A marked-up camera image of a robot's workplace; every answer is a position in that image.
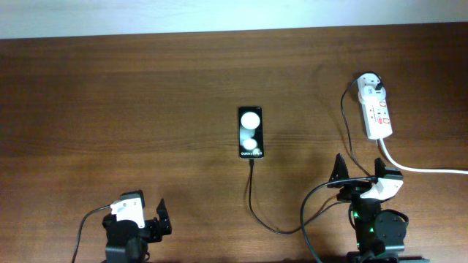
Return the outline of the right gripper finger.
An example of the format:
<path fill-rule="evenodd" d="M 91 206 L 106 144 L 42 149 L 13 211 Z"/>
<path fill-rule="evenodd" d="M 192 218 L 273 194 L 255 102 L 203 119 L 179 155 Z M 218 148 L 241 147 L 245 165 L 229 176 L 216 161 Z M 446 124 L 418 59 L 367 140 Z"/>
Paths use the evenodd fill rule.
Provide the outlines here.
<path fill-rule="evenodd" d="M 344 186 L 344 180 L 349 179 L 347 165 L 341 153 L 336 155 L 333 170 L 329 178 L 328 188 L 341 188 Z"/>
<path fill-rule="evenodd" d="M 374 171 L 377 178 L 383 178 L 387 175 L 387 167 L 381 158 L 376 158 L 374 160 Z"/>

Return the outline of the black smartphone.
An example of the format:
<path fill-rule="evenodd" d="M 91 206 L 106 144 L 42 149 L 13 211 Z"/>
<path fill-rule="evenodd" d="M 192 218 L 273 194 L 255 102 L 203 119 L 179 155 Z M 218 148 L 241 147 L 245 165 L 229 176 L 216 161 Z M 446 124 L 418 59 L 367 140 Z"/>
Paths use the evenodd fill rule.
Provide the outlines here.
<path fill-rule="evenodd" d="M 241 159 L 262 159 L 265 155 L 263 111 L 260 106 L 238 108 L 238 149 Z"/>

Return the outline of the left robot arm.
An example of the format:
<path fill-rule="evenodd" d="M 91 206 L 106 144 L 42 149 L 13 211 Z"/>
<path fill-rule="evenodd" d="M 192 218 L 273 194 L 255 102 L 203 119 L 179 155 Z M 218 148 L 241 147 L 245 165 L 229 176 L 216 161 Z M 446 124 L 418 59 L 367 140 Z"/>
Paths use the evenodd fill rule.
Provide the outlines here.
<path fill-rule="evenodd" d="M 148 261 L 148 245 L 162 241 L 172 233 L 165 201 L 160 200 L 157 216 L 145 220 L 141 198 L 115 201 L 111 212 L 102 220 L 106 231 L 106 262 L 141 263 Z"/>

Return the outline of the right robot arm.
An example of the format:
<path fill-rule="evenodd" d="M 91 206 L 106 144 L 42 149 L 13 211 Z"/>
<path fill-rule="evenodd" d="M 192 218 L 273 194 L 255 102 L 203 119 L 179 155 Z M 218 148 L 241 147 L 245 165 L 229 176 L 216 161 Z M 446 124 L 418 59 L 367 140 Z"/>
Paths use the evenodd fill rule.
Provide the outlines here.
<path fill-rule="evenodd" d="M 374 171 L 375 175 L 363 181 L 351 178 L 343 156 L 336 155 L 329 187 L 339 190 L 339 202 L 350 205 L 348 219 L 358 247 L 347 254 L 348 262 L 398 262 L 404 251 L 409 218 L 399 211 L 382 209 L 382 203 L 394 198 L 402 187 L 403 175 L 380 158 L 374 160 Z"/>

